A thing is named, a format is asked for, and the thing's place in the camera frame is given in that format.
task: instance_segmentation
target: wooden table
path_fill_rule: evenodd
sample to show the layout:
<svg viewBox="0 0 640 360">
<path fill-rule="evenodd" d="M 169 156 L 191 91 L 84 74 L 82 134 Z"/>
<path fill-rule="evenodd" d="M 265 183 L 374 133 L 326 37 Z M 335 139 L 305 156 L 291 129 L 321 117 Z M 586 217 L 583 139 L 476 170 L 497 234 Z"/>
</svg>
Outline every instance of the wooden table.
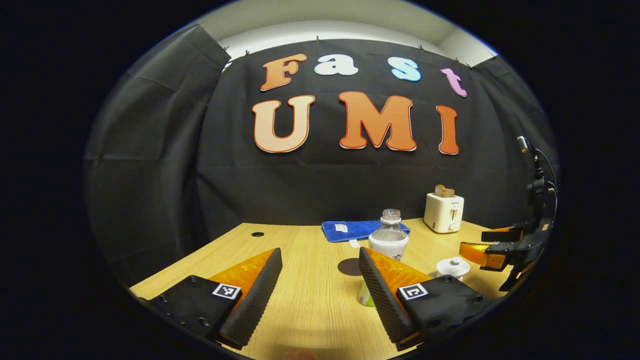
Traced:
<svg viewBox="0 0 640 360">
<path fill-rule="evenodd" d="M 462 222 L 460 231 L 437 234 L 421 218 L 403 220 L 411 229 L 402 262 L 426 274 L 438 261 L 458 256 L 461 241 L 480 242 L 486 228 Z M 260 231 L 264 236 L 253 237 Z M 358 242 L 368 246 L 367 240 Z M 310 349 L 318 360 L 389 359 L 398 352 L 374 307 L 358 303 L 362 276 L 348 276 L 337 265 L 357 258 L 349 242 L 329 243 L 317 226 L 241 224 L 184 259 L 134 285 L 131 291 L 151 299 L 189 275 L 209 278 L 261 252 L 280 247 L 282 272 L 249 344 L 239 352 L 257 360 L 283 360 L 289 352 Z M 470 263 L 465 284 L 495 299 L 512 266 L 489 272 Z"/>
</svg>

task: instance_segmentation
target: ceiling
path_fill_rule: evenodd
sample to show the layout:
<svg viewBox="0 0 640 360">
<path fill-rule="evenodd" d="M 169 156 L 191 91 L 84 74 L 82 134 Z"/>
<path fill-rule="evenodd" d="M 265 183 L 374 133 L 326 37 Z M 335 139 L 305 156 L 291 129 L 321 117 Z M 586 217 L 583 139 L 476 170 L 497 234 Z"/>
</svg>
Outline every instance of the ceiling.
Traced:
<svg viewBox="0 0 640 360">
<path fill-rule="evenodd" d="M 360 22 L 439 44 L 457 27 L 403 0 L 238 0 L 194 21 L 216 40 L 303 20 Z"/>
</svg>

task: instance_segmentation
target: blue towel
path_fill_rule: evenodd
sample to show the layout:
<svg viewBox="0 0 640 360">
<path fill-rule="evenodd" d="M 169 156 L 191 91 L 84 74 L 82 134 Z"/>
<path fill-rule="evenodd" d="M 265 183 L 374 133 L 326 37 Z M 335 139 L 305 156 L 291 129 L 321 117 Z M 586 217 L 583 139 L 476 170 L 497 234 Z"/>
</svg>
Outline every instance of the blue towel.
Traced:
<svg viewBox="0 0 640 360">
<path fill-rule="evenodd" d="M 330 243 L 339 243 L 352 239 L 366 239 L 382 225 L 380 220 L 373 221 L 325 221 L 322 223 L 324 236 Z M 409 235 L 408 227 L 400 224 L 400 229 Z"/>
</svg>

